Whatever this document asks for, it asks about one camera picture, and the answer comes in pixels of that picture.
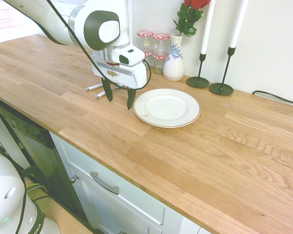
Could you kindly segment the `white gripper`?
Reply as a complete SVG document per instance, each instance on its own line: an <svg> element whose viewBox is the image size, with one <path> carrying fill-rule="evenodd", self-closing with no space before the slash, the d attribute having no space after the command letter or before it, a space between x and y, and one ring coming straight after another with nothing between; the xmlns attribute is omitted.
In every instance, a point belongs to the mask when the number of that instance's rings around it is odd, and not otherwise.
<svg viewBox="0 0 293 234"><path fill-rule="evenodd" d="M136 97L135 89L142 88L147 82L145 65L142 62L131 67L122 64L108 65L99 51L92 51L92 59L100 71L107 77L102 78L102 85L109 102L113 100L110 81L129 87L127 88L128 99L126 105L127 109L130 110Z"/></svg>

